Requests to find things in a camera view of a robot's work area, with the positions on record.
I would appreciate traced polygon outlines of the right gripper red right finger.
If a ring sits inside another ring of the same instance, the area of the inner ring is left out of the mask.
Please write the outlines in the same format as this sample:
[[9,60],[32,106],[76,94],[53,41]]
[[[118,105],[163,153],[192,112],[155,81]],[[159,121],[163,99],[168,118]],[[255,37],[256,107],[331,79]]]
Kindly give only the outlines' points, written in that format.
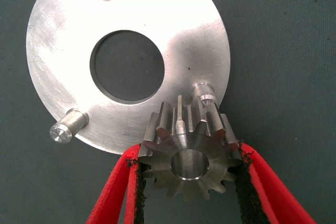
[[236,193],[242,223],[315,223],[268,163],[251,146],[240,146]]

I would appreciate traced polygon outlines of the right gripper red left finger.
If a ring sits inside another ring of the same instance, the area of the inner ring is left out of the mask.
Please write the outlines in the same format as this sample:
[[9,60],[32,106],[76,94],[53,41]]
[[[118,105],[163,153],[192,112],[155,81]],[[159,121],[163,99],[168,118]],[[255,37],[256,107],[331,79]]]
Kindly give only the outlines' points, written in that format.
[[124,223],[144,223],[145,179],[138,161],[140,144],[128,148],[116,163],[87,223],[117,223],[126,200]]

